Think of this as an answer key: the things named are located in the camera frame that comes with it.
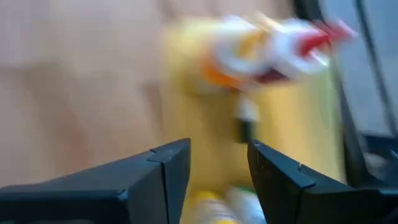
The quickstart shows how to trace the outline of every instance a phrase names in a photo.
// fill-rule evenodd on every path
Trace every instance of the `red object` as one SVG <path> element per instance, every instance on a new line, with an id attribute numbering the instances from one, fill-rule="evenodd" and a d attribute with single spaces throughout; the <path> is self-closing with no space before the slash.
<path id="1" fill-rule="evenodd" d="M 342 21 L 337 21 L 330 25 L 316 22 L 315 25 L 323 32 L 305 35 L 300 39 L 298 54 L 303 57 L 308 56 L 312 50 L 322 45 L 331 47 L 332 42 L 341 42 L 356 35 L 355 31 Z"/>

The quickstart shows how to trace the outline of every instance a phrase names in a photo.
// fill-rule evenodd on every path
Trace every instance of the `toy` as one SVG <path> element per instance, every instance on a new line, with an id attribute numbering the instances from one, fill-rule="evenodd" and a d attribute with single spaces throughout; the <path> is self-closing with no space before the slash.
<path id="1" fill-rule="evenodd" d="M 199 58 L 194 91 L 213 94 L 231 90 L 239 94 L 236 119 L 238 142 L 253 138 L 258 112 L 247 92 L 279 81 L 299 81 L 329 67 L 332 43 L 355 36 L 341 21 L 328 25 L 300 19 L 278 23 L 263 14 L 256 22 L 238 16 L 221 21 L 206 40 Z"/>
<path id="2" fill-rule="evenodd" d="M 256 52 L 252 49 L 265 44 L 271 27 L 283 21 L 264 22 L 261 17 L 244 20 L 265 30 L 264 36 L 244 35 L 238 39 L 241 45 L 236 47 L 237 53 L 251 60 Z M 193 223 L 194 203 L 189 202 L 199 190 L 220 193 L 231 183 L 251 184 L 247 146 L 235 139 L 242 132 L 236 130 L 242 127 L 233 118 L 239 111 L 239 99 L 246 99 L 258 109 L 260 119 L 251 122 L 256 139 L 322 174 L 345 181 L 333 59 L 325 67 L 328 69 L 293 79 L 296 82 L 278 77 L 277 72 L 264 76 L 268 79 L 265 84 L 252 82 L 258 86 L 247 91 L 209 82 L 203 74 L 203 61 L 213 49 L 215 34 L 224 21 L 186 17 L 170 24 L 163 38 L 166 72 L 162 73 L 162 134 L 165 141 L 192 138 L 191 178 L 182 223 Z"/>

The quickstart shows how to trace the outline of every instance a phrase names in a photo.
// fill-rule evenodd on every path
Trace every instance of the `yellow board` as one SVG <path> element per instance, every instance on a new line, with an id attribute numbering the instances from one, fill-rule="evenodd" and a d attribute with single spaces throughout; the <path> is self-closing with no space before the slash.
<path id="1" fill-rule="evenodd" d="M 224 91 L 195 95 L 189 77 L 213 20 L 187 20 L 165 35 L 167 73 L 162 87 L 165 141 L 192 139 L 187 197 L 197 190 L 223 193 L 229 184 L 251 184 L 245 144 L 234 141 L 237 96 Z M 337 107 L 331 72 L 301 83 L 266 86 L 252 94 L 261 121 L 257 138 L 329 177 L 344 182 Z M 182 223 L 191 223 L 187 200 Z"/>

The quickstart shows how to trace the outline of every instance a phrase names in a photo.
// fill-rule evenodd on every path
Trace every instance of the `white object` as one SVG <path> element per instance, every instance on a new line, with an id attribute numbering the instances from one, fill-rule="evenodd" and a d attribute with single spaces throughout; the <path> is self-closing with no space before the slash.
<path id="1" fill-rule="evenodd" d="M 267 43 L 267 61 L 281 74 L 299 79 L 316 75 L 329 66 L 329 56 L 313 50 L 308 57 L 299 55 L 299 43 L 306 35 L 321 33 L 311 23 L 300 19 L 288 19 L 275 26 Z"/>
<path id="2" fill-rule="evenodd" d="M 242 223 L 266 223 L 266 218 L 262 212 L 260 201 L 255 193 L 238 187 L 231 187 L 227 193 L 227 201 L 228 205 Z"/>
<path id="3" fill-rule="evenodd" d="M 259 121 L 259 110 L 256 103 L 245 93 L 239 93 L 235 118 L 242 121 Z"/>
<path id="4" fill-rule="evenodd" d="M 243 37 L 253 32 L 260 32 L 260 29 L 239 16 L 228 16 L 224 20 L 215 34 L 214 41 L 214 54 L 223 73 L 244 77 L 256 75 L 269 68 L 265 48 L 257 48 L 259 56 L 255 60 L 245 60 L 235 54 L 236 47 L 241 45 Z"/>

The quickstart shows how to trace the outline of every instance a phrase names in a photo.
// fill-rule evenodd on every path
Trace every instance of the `wooden surface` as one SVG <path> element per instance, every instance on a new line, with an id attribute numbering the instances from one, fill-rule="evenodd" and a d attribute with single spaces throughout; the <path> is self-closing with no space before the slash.
<path id="1" fill-rule="evenodd" d="M 159 40 L 170 20 L 290 14 L 288 0 L 215 2 L 0 1 L 0 185 L 163 143 Z"/>

